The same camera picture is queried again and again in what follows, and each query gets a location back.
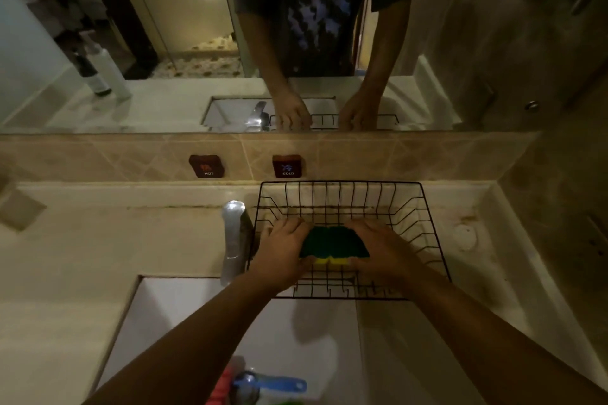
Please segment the person's right hand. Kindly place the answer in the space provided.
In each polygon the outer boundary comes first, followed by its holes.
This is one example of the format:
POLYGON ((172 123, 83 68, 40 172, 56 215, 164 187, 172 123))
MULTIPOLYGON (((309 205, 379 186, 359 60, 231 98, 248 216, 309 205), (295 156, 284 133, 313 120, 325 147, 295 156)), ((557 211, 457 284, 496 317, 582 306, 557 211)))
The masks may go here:
POLYGON ((426 269, 409 242, 376 220, 353 219, 345 226, 359 235, 376 260, 376 275, 369 278, 411 299, 426 269))

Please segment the person's left hand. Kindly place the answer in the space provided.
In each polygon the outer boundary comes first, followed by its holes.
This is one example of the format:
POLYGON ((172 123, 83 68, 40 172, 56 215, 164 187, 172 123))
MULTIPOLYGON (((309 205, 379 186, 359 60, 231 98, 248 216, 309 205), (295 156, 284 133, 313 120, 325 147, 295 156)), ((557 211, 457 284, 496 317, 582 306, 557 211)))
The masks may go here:
POLYGON ((312 225, 300 217, 284 217, 262 232, 260 246, 247 276, 271 297, 295 285, 299 278, 299 254, 312 225))

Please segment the green and yellow sponge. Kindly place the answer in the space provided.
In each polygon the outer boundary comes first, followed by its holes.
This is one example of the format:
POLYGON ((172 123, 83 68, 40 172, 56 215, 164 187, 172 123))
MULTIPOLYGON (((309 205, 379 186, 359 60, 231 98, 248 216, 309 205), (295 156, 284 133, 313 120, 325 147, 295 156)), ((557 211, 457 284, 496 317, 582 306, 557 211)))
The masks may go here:
POLYGON ((314 226, 303 240, 299 257, 308 255, 317 257, 310 272, 337 272, 349 269, 350 257, 370 257, 368 248, 359 235, 345 226, 314 226))

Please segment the person's right forearm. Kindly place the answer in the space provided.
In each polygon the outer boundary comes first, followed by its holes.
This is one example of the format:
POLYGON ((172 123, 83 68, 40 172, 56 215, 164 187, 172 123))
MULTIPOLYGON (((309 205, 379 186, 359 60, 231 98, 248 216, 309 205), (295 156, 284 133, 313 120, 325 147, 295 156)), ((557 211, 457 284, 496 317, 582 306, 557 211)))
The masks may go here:
POLYGON ((488 405, 608 405, 608 392, 436 271, 400 279, 488 405))

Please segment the person's left forearm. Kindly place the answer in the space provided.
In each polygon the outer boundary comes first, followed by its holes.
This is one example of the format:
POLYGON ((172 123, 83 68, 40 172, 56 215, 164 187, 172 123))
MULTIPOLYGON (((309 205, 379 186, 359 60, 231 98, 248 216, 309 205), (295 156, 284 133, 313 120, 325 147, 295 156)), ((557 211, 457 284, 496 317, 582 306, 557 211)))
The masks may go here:
POLYGON ((255 318, 293 281, 250 270, 146 349, 82 405, 202 405, 255 318))

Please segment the white sink basin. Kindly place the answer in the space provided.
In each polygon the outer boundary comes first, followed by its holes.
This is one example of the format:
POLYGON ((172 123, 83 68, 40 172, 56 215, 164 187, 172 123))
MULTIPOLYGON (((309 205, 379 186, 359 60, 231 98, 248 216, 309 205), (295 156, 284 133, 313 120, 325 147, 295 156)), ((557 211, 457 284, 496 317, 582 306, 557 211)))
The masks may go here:
MULTIPOLYGON (((94 390, 221 290, 218 278, 143 278, 94 390)), ((308 384, 304 394, 262 390, 257 405, 368 405, 352 300, 271 300, 244 335, 230 365, 235 376, 253 371, 308 384)))

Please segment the chrome faucet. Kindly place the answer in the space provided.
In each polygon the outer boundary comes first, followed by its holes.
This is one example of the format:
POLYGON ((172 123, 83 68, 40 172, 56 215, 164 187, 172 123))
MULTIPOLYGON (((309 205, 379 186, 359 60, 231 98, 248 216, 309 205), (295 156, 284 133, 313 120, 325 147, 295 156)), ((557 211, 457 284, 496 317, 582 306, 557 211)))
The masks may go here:
POLYGON ((254 226, 244 202, 227 202, 222 207, 221 215, 224 221, 225 253, 220 284, 226 287, 245 271, 254 226))

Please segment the dark cold tap button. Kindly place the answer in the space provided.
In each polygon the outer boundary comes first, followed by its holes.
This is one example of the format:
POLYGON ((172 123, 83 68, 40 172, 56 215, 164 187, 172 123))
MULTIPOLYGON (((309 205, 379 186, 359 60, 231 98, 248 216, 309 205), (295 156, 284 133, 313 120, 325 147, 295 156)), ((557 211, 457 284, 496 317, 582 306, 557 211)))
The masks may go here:
POLYGON ((303 174, 303 159, 300 155, 273 155, 272 167, 275 178, 298 179, 303 174))

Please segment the dark hot tap button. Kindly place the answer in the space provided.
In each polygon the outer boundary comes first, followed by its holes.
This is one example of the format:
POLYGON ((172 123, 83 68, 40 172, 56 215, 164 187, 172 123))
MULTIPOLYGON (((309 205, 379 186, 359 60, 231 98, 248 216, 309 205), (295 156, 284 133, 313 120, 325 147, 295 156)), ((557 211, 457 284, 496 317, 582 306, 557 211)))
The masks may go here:
POLYGON ((199 179, 219 179, 224 177, 224 165, 218 155, 190 155, 188 162, 199 179))

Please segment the pink plastic item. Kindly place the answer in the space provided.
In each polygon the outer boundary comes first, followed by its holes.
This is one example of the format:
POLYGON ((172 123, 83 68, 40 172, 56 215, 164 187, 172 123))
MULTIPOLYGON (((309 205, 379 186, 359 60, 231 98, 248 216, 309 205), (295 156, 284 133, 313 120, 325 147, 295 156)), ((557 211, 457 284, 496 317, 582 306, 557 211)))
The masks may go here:
POLYGON ((234 368, 228 365, 211 391, 205 405, 229 405, 229 394, 234 376, 234 368))

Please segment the white pump bottle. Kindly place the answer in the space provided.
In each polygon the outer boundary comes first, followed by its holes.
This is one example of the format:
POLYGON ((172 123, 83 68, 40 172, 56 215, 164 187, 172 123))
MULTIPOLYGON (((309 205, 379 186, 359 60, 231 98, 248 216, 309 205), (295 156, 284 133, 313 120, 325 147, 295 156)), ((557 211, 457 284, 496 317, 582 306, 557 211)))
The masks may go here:
POLYGON ((86 56, 102 79, 110 86, 114 95, 120 99, 129 99, 132 92, 126 79, 118 69, 117 64, 110 56, 107 49, 103 48, 93 38, 95 31, 80 31, 79 36, 83 40, 86 56))

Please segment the dark small bottle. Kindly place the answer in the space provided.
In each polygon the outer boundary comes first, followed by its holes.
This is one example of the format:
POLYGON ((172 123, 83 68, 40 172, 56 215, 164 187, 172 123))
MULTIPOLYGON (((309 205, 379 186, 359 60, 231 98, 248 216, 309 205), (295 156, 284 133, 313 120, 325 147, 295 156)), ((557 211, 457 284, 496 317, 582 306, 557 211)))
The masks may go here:
POLYGON ((103 97, 112 93, 110 86, 104 81, 92 63, 79 53, 77 48, 72 48, 72 56, 77 71, 96 96, 103 97))

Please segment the blue handled brush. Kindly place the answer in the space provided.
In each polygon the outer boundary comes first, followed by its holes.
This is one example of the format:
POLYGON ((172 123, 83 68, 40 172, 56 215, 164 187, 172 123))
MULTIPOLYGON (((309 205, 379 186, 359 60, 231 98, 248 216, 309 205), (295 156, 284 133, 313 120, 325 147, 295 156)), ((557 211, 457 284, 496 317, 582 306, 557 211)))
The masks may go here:
POLYGON ((304 394, 308 384, 304 379, 259 375, 242 371, 232 380, 229 391, 230 405, 257 405, 262 390, 285 394, 304 394))

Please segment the wall mirror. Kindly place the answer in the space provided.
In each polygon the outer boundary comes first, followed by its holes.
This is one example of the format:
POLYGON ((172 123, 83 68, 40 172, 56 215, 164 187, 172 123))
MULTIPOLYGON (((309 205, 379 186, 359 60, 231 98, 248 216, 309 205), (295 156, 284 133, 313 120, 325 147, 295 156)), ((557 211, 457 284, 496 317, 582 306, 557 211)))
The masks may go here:
POLYGON ((69 70, 0 124, 1 136, 161 133, 315 135, 334 140, 414 133, 536 132, 547 106, 523 75, 496 87, 457 75, 448 93, 425 56, 412 74, 395 63, 378 105, 346 127, 352 98, 371 85, 370 53, 355 71, 355 34, 365 7, 380 13, 409 0, 143 0, 178 78, 126 80, 129 99, 67 90, 69 70), (524 105, 539 101, 536 113, 524 105))

